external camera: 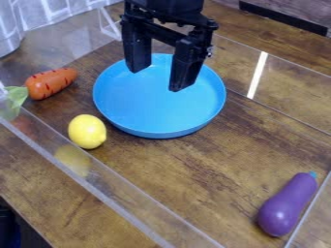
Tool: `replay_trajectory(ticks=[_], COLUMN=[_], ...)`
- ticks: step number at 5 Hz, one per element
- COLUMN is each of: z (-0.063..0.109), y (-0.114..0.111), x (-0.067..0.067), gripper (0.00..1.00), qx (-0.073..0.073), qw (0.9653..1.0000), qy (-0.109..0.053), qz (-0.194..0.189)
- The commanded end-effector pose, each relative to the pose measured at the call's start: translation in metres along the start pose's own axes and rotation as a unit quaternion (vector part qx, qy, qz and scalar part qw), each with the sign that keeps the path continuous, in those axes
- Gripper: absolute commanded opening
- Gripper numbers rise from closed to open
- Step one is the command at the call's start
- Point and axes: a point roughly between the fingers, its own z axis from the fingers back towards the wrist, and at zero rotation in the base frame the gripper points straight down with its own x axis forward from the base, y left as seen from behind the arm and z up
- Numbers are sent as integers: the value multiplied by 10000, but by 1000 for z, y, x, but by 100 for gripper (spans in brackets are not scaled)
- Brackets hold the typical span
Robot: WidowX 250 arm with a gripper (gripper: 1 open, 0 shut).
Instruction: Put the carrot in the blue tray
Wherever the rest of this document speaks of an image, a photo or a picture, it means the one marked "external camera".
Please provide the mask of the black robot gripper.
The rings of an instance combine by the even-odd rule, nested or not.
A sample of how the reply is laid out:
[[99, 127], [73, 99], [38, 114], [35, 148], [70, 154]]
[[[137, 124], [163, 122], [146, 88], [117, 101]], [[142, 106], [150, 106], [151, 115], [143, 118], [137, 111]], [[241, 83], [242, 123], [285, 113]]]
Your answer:
[[[205, 0], [125, 0], [122, 39], [126, 63], [138, 73], [151, 65], [151, 39], [175, 47], [170, 90], [195, 84], [205, 60], [213, 55], [213, 34], [220, 24], [202, 14]], [[154, 23], [191, 25], [187, 35]]]

